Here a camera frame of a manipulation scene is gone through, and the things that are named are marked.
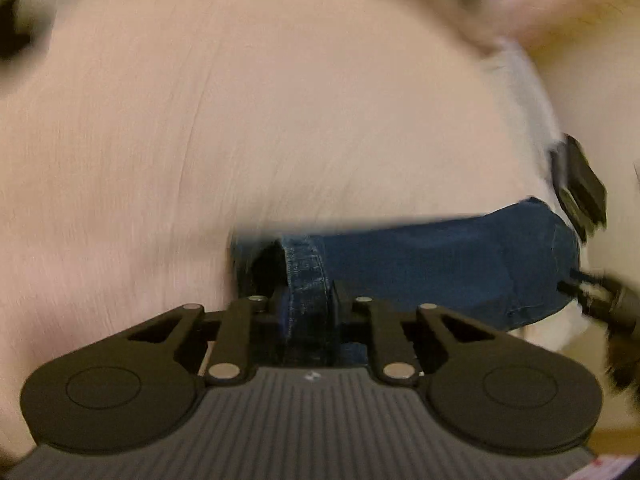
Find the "dark blue denim jeans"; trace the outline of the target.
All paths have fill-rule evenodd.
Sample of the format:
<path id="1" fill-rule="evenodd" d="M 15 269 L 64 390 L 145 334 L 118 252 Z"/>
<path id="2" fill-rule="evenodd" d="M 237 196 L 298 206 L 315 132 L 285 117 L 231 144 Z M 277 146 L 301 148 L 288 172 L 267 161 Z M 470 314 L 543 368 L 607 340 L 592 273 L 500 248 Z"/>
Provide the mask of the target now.
<path id="1" fill-rule="evenodd" d="M 580 263 L 577 235 L 536 198 L 484 216 L 343 232 L 239 234 L 230 258 L 241 297 L 279 294 L 288 362 L 363 364 L 334 339 L 343 311 L 332 286 L 397 312 L 437 304 L 500 332 L 561 311 L 556 285 Z"/>

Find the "folded black garment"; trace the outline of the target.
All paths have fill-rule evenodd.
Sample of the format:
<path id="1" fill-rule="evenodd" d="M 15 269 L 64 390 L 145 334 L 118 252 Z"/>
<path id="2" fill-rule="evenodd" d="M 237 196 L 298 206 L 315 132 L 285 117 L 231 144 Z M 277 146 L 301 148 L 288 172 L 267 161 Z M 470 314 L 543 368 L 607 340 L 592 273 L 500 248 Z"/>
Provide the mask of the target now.
<path id="1" fill-rule="evenodd" d="M 566 134 L 549 151 L 551 179 L 556 199 L 582 244 L 608 222 L 608 192 L 592 170 L 574 136 Z"/>

